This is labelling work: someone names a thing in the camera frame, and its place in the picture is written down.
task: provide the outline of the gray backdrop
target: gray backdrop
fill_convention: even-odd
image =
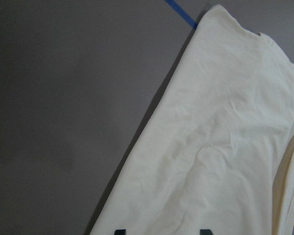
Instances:
[[[294,0],[177,2],[294,63]],[[0,235],[89,233],[193,32],[164,0],[0,0]]]

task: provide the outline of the blue line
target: blue line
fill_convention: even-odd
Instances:
[[[166,0],[169,4],[193,29],[197,28],[197,23],[190,17],[174,0]]]

